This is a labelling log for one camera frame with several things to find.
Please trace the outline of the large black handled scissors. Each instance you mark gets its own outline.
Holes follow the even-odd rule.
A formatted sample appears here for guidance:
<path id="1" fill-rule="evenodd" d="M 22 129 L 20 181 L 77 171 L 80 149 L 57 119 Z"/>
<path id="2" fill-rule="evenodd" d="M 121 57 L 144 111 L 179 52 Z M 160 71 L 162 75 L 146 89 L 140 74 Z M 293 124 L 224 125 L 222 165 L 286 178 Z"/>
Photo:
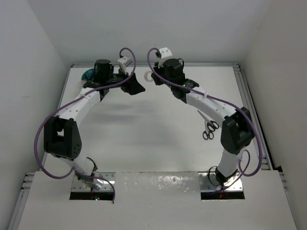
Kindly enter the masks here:
<path id="1" fill-rule="evenodd" d="M 215 130 L 217 130 L 220 127 L 217 122 L 210 120 L 201 111 L 198 110 L 197 112 L 204 119 L 204 121 L 206 122 L 207 129 L 210 130 L 211 132 L 214 132 Z"/>

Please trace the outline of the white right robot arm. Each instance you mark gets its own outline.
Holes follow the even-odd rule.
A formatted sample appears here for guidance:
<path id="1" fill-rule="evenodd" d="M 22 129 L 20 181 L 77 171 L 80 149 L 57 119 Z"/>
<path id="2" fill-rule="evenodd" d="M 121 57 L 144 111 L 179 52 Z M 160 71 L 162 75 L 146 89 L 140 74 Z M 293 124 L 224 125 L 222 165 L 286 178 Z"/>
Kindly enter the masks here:
<path id="1" fill-rule="evenodd" d="M 205 113 L 221 128 L 224 150 L 215 176 L 223 185 L 237 172 L 243 151 L 256 135 L 249 110 L 209 95 L 197 82 L 186 78 L 179 59 L 156 62 L 151 69 L 156 85 L 165 84 L 177 99 Z"/>

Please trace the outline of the clear tape roll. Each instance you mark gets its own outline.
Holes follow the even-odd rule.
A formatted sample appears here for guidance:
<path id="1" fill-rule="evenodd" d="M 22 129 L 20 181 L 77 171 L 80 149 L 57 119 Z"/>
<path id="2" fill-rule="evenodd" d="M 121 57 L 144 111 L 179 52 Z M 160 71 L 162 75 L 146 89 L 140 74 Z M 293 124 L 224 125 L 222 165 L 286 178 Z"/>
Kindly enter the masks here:
<path id="1" fill-rule="evenodd" d="M 151 77 L 152 72 L 151 71 L 147 71 L 144 73 L 144 80 L 146 82 L 153 82 L 153 78 Z"/>

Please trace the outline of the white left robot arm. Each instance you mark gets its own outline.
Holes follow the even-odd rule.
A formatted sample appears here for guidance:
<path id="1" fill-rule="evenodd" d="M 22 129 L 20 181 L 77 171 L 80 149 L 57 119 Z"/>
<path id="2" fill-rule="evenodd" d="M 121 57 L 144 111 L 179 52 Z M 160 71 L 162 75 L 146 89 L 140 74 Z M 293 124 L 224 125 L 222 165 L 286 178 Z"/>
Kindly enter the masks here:
<path id="1" fill-rule="evenodd" d="M 82 154 L 82 140 L 79 124 L 89 111 L 100 103 L 112 88 L 121 88 L 129 95 L 145 91 L 138 83 L 135 73 L 128 73 L 131 59 L 118 59 L 119 70 L 114 73 L 114 65 L 107 59 L 99 59 L 92 69 L 92 76 L 85 80 L 77 96 L 77 102 L 67 106 L 59 115 L 48 119 L 44 125 L 44 150 L 72 167 L 78 174 L 92 176 L 96 166 Z"/>

